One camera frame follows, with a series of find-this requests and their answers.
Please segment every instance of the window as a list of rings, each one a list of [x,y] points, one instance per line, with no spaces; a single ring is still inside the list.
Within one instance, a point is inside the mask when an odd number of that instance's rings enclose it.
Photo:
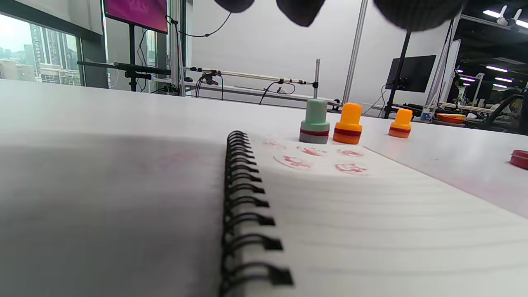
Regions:
[[[77,39],[0,14],[0,78],[80,86]]]

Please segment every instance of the black monitor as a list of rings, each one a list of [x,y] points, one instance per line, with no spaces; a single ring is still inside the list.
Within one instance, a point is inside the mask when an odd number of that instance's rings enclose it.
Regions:
[[[166,0],[104,0],[105,16],[167,34]]]
[[[435,59],[436,55],[405,58],[401,68],[400,85],[397,90],[425,93]],[[387,77],[386,89],[392,89],[392,83],[396,76],[399,63],[399,58],[392,60],[391,71],[389,72],[389,77]]]

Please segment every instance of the white wall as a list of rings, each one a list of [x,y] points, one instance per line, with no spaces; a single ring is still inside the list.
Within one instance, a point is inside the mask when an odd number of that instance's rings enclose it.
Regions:
[[[37,10],[102,34],[100,0],[16,0]]]
[[[225,71],[257,73],[312,81],[315,60],[321,58],[319,96],[342,99],[360,0],[327,0],[315,22],[308,28],[292,23],[275,1],[255,1],[241,14],[233,14],[224,28],[208,38],[194,38],[192,66]],[[228,12],[214,0],[194,1],[189,33],[215,30]],[[414,33],[407,56],[440,55],[449,22],[439,28]],[[373,103],[380,96],[393,58],[400,56],[405,31],[396,28],[369,2],[361,47],[352,84],[350,102]],[[196,79],[198,74],[190,73]],[[224,77],[226,85],[265,88],[266,81]],[[297,87],[298,94],[311,95],[308,86]],[[218,93],[201,91],[204,96]],[[225,95],[225,98],[258,101],[260,98]],[[397,92],[396,103],[425,103],[427,93]],[[266,102],[287,106],[304,103],[279,99]]]
[[[435,54],[435,65],[425,93],[397,91],[394,103],[426,103],[448,27],[449,21],[435,29],[411,34],[406,57]],[[373,1],[369,2],[350,102],[367,103],[364,105],[366,107],[379,98],[381,86],[386,83],[389,75],[392,59],[400,57],[405,35],[405,30],[389,23]],[[390,90],[385,93],[385,100],[388,100],[389,94]]]

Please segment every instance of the city building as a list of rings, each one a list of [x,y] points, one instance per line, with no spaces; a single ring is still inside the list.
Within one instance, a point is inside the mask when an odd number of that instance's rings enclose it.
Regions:
[[[0,78],[17,79],[16,61],[1,59],[0,60]]]
[[[81,76],[76,70],[62,69],[60,65],[40,64],[42,82],[57,83],[60,85],[80,86]]]
[[[16,72],[18,80],[35,82],[35,66],[33,65],[17,65]]]
[[[34,66],[17,64],[14,60],[0,60],[0,78],[36,81]]]
[[[41,74],[41,64],[60,65],[62,69],[78,70],[77,52],[68,48],[66,35],[30,24],[35,68]]]

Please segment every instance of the black stand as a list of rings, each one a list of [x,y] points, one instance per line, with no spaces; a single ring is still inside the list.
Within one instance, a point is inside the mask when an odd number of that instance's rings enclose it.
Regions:
[[[131,65],[136,65],[136,40],[135,40],[136,33],[134,30],[134,27],[135,27],[134,25],[128,24],[128,34],[130,35],[129,38],[130,38],[130,64]],[[130,82],[128,84],[130,85],[130,90],[132,92],[136,91],[136,86],[137,86],[136,79],[137,78],[144,78],[144,79],[149,79],[149,80],[152,79],[151,75],[144,75],[141,73],[137,73],[136,71],[133,71],[133,70],[125,71],[125,77],[130,78]]]
[[[407,34],[405,35],[405,40],[403,42],[403,47],[401,49],[400,62],[398,63],[398,69],[396,70],[396,75],[394,76],[394,80],[392,81],[391,95],[389,96],[389,100],[387,101],[387,106],[385,106],[385,115],[383,116],[383,118],[389,118],[389,115],[391,114],[392,102],[394,101],[394,95],[396,94],[396,90],[400,86],[401,69],[403,67],[403,61],[405,60],[405,53],[407,52],[407,46],[409,45],[410,39],[411,31],[407,30]]]

